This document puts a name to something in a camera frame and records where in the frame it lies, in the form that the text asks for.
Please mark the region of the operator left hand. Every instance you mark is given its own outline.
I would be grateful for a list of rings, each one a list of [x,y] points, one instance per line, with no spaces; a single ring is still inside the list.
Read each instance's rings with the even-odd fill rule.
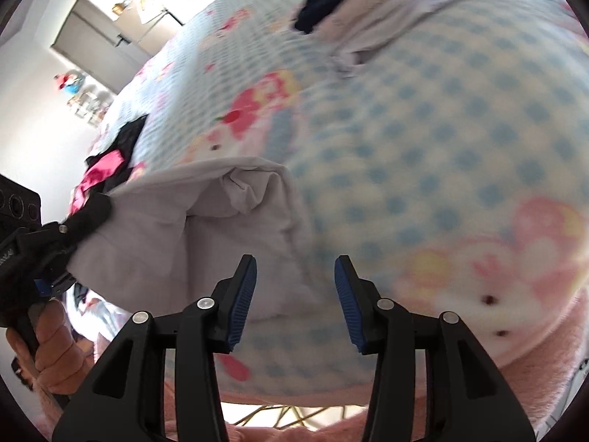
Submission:
[[[6,339],[32,376],[36,388],[56,395],[75,394],[94,362],[74,341],[69,319],[59,300],[50,300],[45,305],[35,332],[39,347],[34,355],[13,328],[6,330]]]

